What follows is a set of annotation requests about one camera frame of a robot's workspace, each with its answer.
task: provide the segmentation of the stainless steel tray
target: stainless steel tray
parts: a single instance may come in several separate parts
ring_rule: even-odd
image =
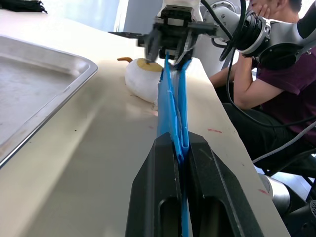
[[[85,58],[0,36],[0,167],[96,71]]]

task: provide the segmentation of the blue cloth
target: blue cloth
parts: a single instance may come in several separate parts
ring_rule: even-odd
[[[158,84],[157,137],[167,132],[170,133],[181,170],[184,165],[184,157],[186,157],[189,150],[185,72],[190,61],[183,66],[180,72],[179,81],[176,83],[177,85],[175,85],[171,80],[168,59],[169,56],[167,55],[164,63],[164,70],[160,76],[160,83]],[[177,98],[175,98],[174,88],[177,89]],[[182,177],[182,181],[182,236],[189,237],[185,177]]]

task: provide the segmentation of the table surface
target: table surface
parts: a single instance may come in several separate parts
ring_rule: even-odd
[[[0,10],[0,22],[2,35],[86,57],[99,68],[0,170],[0,236],[124,236],[131,184],[156,137],[157,113],[126,89],[127,63],[116,59],[143,57],[143,49],[41,13]],[[90,116],[84,111],[92,83],[104,97]],[[189,131],[239,179],[264,235],[288,237],[198,59],[187,72],[187,98]]]

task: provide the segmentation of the white plush toy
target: white plush toy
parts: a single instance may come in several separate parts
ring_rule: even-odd
[[[139,98],[157,105],[158,83],[162,66],[158,63],[147,63],[145,59],[119,58],[127,61],[125,83],[127,88]]]

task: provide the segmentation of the person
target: person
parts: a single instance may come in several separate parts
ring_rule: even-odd
[[[250,7],[260,16],[283,22],[299,20],[301,0],[251,0]],[[259,122],[282,125],[316,115],[316,48],[303,54],[288,69],[268,70],[257,65],[257,79],[252,79],[253,60],[239,55],[232,66],[230,80],[234,103]],[[228,68],[210,77],[231,122],[236,128],[252,160],[294,138],[314,121],[291,127],[263,127],[242,115],[228,102],[226,81]],[[316,130],[284,150],[259,161],[265,168],[269,162],[282,163],[287,158],[316,146]]]

